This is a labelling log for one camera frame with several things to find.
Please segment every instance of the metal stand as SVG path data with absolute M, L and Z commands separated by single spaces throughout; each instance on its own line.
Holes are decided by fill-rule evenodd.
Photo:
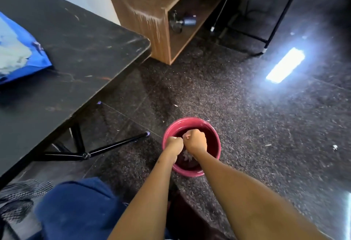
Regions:
M 73 153 L 69 149 L 67 149 L 62 143 L 56 142 L 53 143 L 53 147 L 57 149 L 57 152 L 45 152 L 39 154 L 34 160 L 35 161 L 80 161 L 86 160 L 90 157 L 94 157 L 100 154 L 103 154 L 111 149 L 118 148 L 122 145 L 128 144 L 130 142 L 136 141 L 140 138 L 147 137 L 150 135 L 150 132 L 147 131 L 138 136 L 134 136 L 110 145 L 106 145 L 101 148 L 94 149 L 90 152 L 85 151 L 83 138 L 80 132 L 79 124 L 75 124 L 70 127 L 70 132 L 74 141 L 74 145 L 76 146 L 77 152 Z
M 264 54 L 264 53 L 267 51 L 268 45 L 269 45 L 270 42 L 272 41 L 272 39 L 273 39 L 275 33 L 277 32 L 277 30 L 278 30 L 278 28 L 279 28 L 279 26 L 280 26 L 280 23 L 283 21 L 283 19 L 284 19 L 286 13 L 287 13 L 289 7 L 291 6 L 292 1 L 293 1 L 293 0 L 288 0 L 288 2 L 287 2 L 287 4 L 286 4 L 286 6 L 285 6 L 285 8 L 284 8 L 284 10 L 283 10 L 283 12 L 282 12 L 282 14 L 280 15 L 280 17 L 279 17 L 279 19 L 278 19 L 276 25 L 274 26 L 274 29 L 273 29 L 272 33 L 270 34 L 270 36 L 269 36 L 268 39 L 264 39 L 264 38 L 261 38 L 261 37 L 258 37 L 258 36 L 255 36 L 255 35 L 252 35 L 252 34 L 249 34 L 249 33 L 246 33 L 246 32 L 243 32 L 243 31 L 240 31 L 240 30 L 235 29 L 235 28 L 232 26 L 232 23 L 233 23 L 234 20 L 238 17 L 238 14 L 235 14 L 234 16 L 232 16 L 231 20 L 228 22 L 227 27 L 226 27 L 226 28 L 222 31 L 222 33 L 220 34 L 219 39 L 221 39 L 221 38 L 225 35 L 225 33 L 226 33 L 226 31 L 227 31 L 228 29 L 230 29 L 230 30 L 233 30 L 233 31 L 235 31 L 235 32 L 244 34 L 244 35 L 246 35 L 246 36 L 248 36 L 248 37 L 254 38 L 254 39 L 256 39 L 256 40 L 259 40 L 259 41 L 265 43 L 265 46 L 264 46 L 262 52 L 259 53 L 259 54 Z

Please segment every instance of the speckled floor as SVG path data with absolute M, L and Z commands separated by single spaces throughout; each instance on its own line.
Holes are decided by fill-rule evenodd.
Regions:
M 148 59 L 88 110 L 82 124 L 91 148 L 145 130 L 152 132 L 149 138 L 90 161 L 33 163 L 21 178 L 57 183 L 99 176 L 130 198 L 160 154 L 167 126 L 197 116 L 217 130 L 224 163 L 289 199 L 332 238 L 349 239 L 350 13 L 350 0 L 295 0 L 261 57 L 250 56 L 261 43 L 228 34 L 222 45 L 195 37 L 172 66 Z M 260 22 L 249 28 L 265 34 L 272 24 Z M 293 47 L 303 50 L 305 60 L 281 83 L 268 81 L 268 73 Z M 62 139 L 68 143 L 69 135 Z M 205 177 L 173 173 L 172 180 L 205 220 L 233 236 Z M 28 234 L 21 224 L 15 229 L 22 237 Z

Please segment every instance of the navy blue fabric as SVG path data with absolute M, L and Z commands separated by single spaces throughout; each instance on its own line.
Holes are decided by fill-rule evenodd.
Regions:
M 0 18 L 3 19 L 17 34 L 17 39 L 22 44 L 27 46 L 32 52 L 32 55 L 28 58 L 26 65 L 7 74 L 5 77 L 2 77 L 0 79 L 0 84 L 12 81 L 22 76 L 33 74 L 52 65 L 40 44 L 27 30 L 9 19 L 2 12 L 0 12 Z
M 50 190 L 34 213 L 42 231 L 30 240 L 105 240 L 126 206 L 99 178 L 64 182 Z

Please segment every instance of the blue bag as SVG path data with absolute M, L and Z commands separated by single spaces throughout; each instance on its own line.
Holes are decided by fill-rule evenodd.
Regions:
M 0 12 L 0 84 L 51 66 L 36 39 Z

